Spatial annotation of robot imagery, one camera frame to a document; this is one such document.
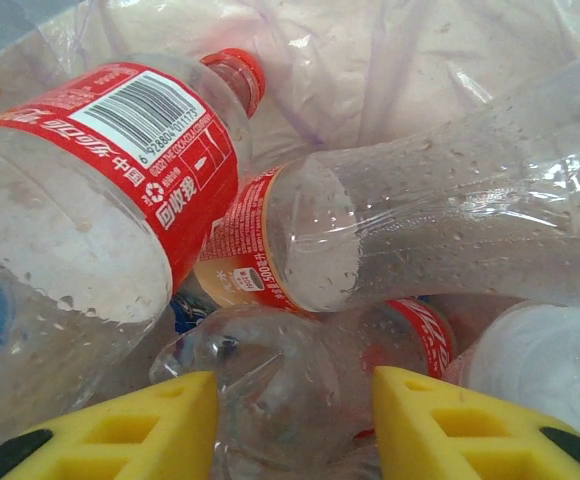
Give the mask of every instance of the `recycling symbol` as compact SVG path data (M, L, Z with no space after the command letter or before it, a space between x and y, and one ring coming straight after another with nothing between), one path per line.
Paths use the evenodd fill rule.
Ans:
M163 200L163 187L155 182L149 183L146 185L146 195L153 202L160 202Z

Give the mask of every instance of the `white plastic bag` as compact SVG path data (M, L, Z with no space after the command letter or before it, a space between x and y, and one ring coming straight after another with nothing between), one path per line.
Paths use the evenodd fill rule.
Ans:
M0 0L0 21L22 28L40 5ZM263 170L434 127L571 61L580 0L89 0L0 52L0 111L128 52L228 46L268 76L252 120Z

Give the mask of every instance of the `yellow object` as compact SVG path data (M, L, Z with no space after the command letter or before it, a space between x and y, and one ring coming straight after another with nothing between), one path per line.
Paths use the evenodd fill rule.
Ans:
M55 418L54 436L4 480L207 480L217 383L196 372Z
M552 417L394 367L374 376L384 480L580 480L580 464L540 431Z

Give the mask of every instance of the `barcode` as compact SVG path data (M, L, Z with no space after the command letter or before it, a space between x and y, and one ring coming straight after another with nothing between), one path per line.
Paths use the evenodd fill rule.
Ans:
M177 83L143 72L70 118L104 135L149 168L205 112Z

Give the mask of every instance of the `red bottle cap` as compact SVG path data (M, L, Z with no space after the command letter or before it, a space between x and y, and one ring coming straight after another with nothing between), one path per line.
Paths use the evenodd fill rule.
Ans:
M230 64L230 59L235 58L250 71L256 83L257 91L252 92L250 104L246 107L246 113L248 114L248 117L251 117L266 91L266 76L259 60L251 53L240 48L226 48L203 57L201 63L204 65L210 65L213 63Z

